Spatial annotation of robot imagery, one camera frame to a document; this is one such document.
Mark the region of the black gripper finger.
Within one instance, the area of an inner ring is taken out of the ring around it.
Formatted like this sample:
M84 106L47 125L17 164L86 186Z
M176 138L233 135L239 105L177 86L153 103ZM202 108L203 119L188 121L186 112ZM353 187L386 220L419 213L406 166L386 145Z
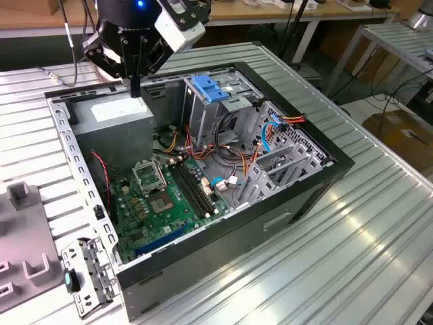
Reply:
M120 55L104 44L101 37L95 32L91 37L82 42L83 53L87 59L94 63L105 75L114 79L120 79L127 88L129 95L135 97L135 70L131 62L127 62L123 56L123 48Z
M141 37L139 55L135 70L135 97L141 95L141 80L148 75L154 75L162 65L171 57L173 50L163 39L151 44L149 39Z

